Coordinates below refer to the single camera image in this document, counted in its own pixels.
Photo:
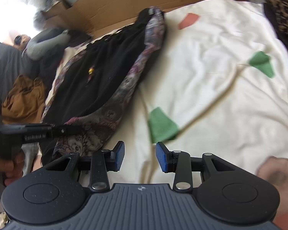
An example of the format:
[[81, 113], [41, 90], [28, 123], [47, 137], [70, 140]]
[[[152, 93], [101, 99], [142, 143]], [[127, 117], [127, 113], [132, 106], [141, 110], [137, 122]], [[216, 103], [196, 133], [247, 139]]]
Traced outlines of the person's left hand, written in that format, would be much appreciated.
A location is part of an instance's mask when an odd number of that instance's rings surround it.
[[4, 185], [8, 186], [23, 176], [25, 165], [25, 155], [19, 152], [13, 160], [0, 159], [0, 173], [4, 173], [6, 178], [3, 180]]

